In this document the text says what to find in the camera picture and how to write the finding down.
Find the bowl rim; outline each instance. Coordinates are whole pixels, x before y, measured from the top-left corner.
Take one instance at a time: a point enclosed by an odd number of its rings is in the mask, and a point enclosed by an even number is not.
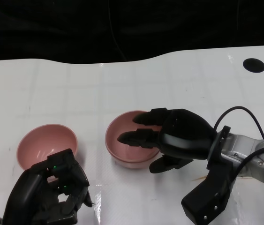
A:
[[[122,159],[122,158],[116,156],[116,155],[110,150],[110,148],[109,148],[109,146],[108,146],[108,144],[107,144],[107,134],[108,134],[108,131],[109,131],[110,126],[111,126],[111,125],[115,122],[115,120],[117,120],[119,117],[121,117],[121,116],[123,116],[123,115],[125,115],[125,114],[128,114],[128,113],[133,113],[133,112],[143,112],[143,113],[145,113],[145,112],[147,112],[147,111],[144,111],[144,110],[132,110],[132,111],[124,112],[123,114],[117,116],[114,120],[112,120],[112,122],[109,124],[109,126],[108,126],[108,128],[107,128],[107,130],[106,130],[106,134],[105,134],[105,145],[106,145],[106,148],[107,148],[108,152],[111,154],[111,156],[113,156],[115,159],[117,159],[117,160],[119,160],[119,161],[121,161],[121,162],[124,162],[124,163],[143,163],[143,162],[146,162],[146,161],[151,160],[151,159],[154,158],[156,155],[158,155],[159,152],[160,152],[160,149],[156,150],[156,153],[155,153],[152,157],[150,157],[150,158],[148,158],[148,159],[141,160],[141,161],[136,161],[136,162],[135,162],[135,161],[134,161],[134,162],[131,162],[131,161],[127,161],[127,160],[124,160],[124,159]]]
[[[18,159],[18,150],[19,150],[19,147],[20,147],[20,145],[22,144],[23,140],[24,140],[24,139],[25,139],[30,133],[32,133],[33,131],[35,131],[35,130],[41,128],[41,127],[46,127],[46,126],[51,126],[51,125],[64,127],[64,128],[66,128],[66,129],[68,129],[68,130],[74,135],[74,137],[75,137],[75,142],[76,142],[76,149],[75,149],[75,152],[73,152],[73,154],[74,154],[74,156],[76,156],[77,151],[78,151],[78,145],[79,145],[79,143],[78,143],[77,137],[76,137],[75,133],[73,132],[73,130],[70,129],[69,127],[65,126],[65,125],[62,125],[62,124],[57,124],[57,123],[44,124],[44,125],[41,125],[41,126],[39,126],[39,127],[36,127],[36,128],[34,128],[34,129],[32,129],[31,131],[29,131],[29,132],[28,132],[28,133],[27,133],[27,134],[21,139],[21,141],[19,142],[19,144],[18,144],[18,146],[17,146],[17,150],[16,150],[16,159],[17,159],[17,162],[18,162],[19,166],[20,166],[23,170],[26,170],[26,169],[23,168],[23,166],[21,165],[21,163],[19,162],[19,159]]]

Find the bowl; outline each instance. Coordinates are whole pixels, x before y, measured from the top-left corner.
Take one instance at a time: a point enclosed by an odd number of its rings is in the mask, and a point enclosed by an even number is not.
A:
[[[158,148],[144,149],[141,147],[131,147],[117,140],[120,134],[128,131],[136,131],[139,128],[152,128],[155,131],[161,129],[158,126],[145,126],[133,122],[135,116],[144,112],[126,112],[115,118],[107,129],[105,136],[106,148],[114,160],[121,166],[131,169],[149,167],[150,163],[155,160],[155,157],[159,153]]]
[[[17,148],[17,161],[22,169],[47,160],[47,156],[71,149],[77,153],[78,142],[74,132],[60,124],[46,124],[30,131],[20,141]]]

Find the dark background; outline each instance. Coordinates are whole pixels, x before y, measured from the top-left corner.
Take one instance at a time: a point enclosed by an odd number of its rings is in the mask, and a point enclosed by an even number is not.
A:
[[[0,60],[143,60],[264,45],[264,0],[0,0]]]

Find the black bracket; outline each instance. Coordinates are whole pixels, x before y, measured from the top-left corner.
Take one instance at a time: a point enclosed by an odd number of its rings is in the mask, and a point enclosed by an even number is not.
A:
[[[207,225],[225,210],[234,180],[233,163],[221,156],[230,127],[224,126],[217,135],[208,156],[206,179],[187,194],[182,206],[187,217],[196,225]]]

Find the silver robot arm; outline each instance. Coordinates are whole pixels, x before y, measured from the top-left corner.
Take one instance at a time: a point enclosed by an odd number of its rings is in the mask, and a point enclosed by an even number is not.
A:
[[[249,154],[264,147],[264,140],[256,140],[243,135],[229,134],[222,148],[223,158],[231,161],[236,169]],[[238,174],[252,177],[264,183],[264,154],[254,157]]]

